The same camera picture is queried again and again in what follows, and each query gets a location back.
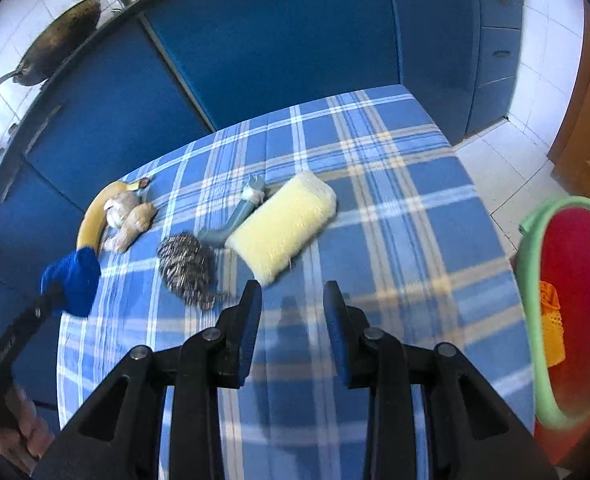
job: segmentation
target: ginger root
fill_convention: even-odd
[[[123,221],[119,232],[104,242],[104,249],[111,253],[124,253],[137,237],[150,228],[157,209],[150,202],[136,206]]]

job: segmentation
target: screw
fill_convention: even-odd
[[[376,326],[370,326],[364,329],[364,337],[369,341],[378,341],[384,336],[384,330],[377,328]]]
[[[451,343],[440,343],[437,346],[437,353],[444,357],[453,357],[457,349]]]
[[[144,346],[144,345],[137,345],[136,347],[131,348],[130,352],[128,353],[128,355],[130,355],[130,358],[134,359],[135,361],[139,361],[140,359],[143,359],[148,354],[149,354],[149,347]]]
[[[206,339],[206,341],[215,341],[219,339],[221,332],[217,328],[211,327],[204,330],[204,332],[201,333],[201,336]]]

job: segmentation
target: table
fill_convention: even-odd
[[[125,254],[100,254],[102,279],[89,319],[62,317],[62,424],[131,347],[177,346],[216,321],[219,308],[187,308],[165,289],[156,271],[160,240],[223,224],[251,174],[263,174],[274,189],[303,170],[333,187],[338,213],[264,289],[251,374],[242,389],[219,393],[227,478],[360,476],[367,393],[349,392],[336,377],[321,303],[327,280],[339,282],[371,325],[403,342],[433,347],[448,340],[463,349],[533,429],[531,360],[513,273],[457,156],[400,85],[235,124],[126,177],[153,177],[144,197],[159,213]],[[223,306],[236,304],[251,272],[227,250],[217,251],[216,262],[217,289],[231,294]],[[167,399],[161,474],[170,409]],[[416,412],[425,478],[423,420]]]

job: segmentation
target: human hand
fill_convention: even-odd
[[[19,431],[0,428],[0,454],[30,474],[37,465],[37,459],[52,443],[54,435],[21,387],[11,386],[4,399],[17,420]]]

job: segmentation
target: yellow sponge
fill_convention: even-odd
[[[268,285],[331,219],[335,192],[311,171],[298,173],[226,240],[261,285]]]

